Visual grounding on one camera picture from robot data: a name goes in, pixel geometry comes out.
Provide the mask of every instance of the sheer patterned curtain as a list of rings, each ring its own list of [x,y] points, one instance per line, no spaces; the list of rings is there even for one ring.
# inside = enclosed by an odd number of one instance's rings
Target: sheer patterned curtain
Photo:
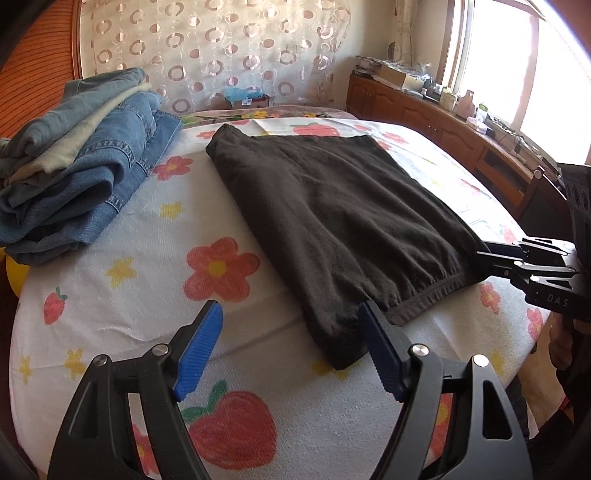
[[[418,0],[395,0],[394,61],[413,64],[411,30],[417,17]]]

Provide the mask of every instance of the box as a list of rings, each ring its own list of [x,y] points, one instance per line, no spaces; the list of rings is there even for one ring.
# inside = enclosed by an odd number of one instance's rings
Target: box
[[[269,106],[269,97],[267,95],[263,95],[260,98],[248,98],[246,100],[236,100],[235,102],[230,102],[226,100],[229,105],[229,108],[234,110],[242,110],[243,108],[266,108]]]
[[[420,92],[423,88],[423,85],[425,84],[424,79],[420,79],[401,72],[400,70],[392,68],[390,65],[385,63],[382,63],[378,75],[384,80],[387,80],[388,82],[397,85],[400,88],[406,88],[415,92]]]

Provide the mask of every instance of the metal rivet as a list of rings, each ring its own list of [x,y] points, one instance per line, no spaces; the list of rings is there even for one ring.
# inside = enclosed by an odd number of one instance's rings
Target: metal rivet
[[[429,348],[427,348],[426,345],[421,345],[420,343],[413,345],[412,350],[413,353],[418,356],[425,356],[429,353]]]
[[[152,353],[156,356],[163,356],[168,353],[168,345],[166,343],[159,343],[152,347]]]
[[[102,367],[104,364],[107,363],[108,357],[106,355],[97,355],[92,359],[92,364],[95,367]]]
[[[479,367],[485,367],[488,365],[488,358],[485,355],[474,355],[474,363]]]

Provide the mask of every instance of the orange wooden panel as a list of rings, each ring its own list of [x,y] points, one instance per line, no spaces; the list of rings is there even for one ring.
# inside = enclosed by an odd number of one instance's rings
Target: orange wooden panel
[[[72,38],[80,0],[55,0],[23,35],[0,71],[0,137],[60,103],[74,79]]]

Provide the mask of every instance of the tablecloth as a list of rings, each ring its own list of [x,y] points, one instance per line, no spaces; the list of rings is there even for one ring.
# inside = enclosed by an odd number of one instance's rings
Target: tablecloth
[[[468,171],[404,127],[319,118],[233,124],[249,135],[371,135],[482,239],[523,236]],[[207,298],[221,302],[225,323],[197,390],[180,408],[212,479],[359,480],[375,468],[400,405],[384,392],[369,356],[339,372],[323,359],[204,151],[219,126],[183,130],[95,244],[31,269],[9,380],[19,442],[42,471],[92,358],[140,356],[169,341]],[[195,261],[210,262],[198,300],[185,294]],[[240,279],[219,281],[228,269]],[[508,280],[490,278],[446,297],[404,329],[449,358],[484,353],[507,385],[547,317]],[[131,405],[142,464],[158,478],[138,399],[132,396]],[[441,452],[449,407],[443,397],[428,461]]]

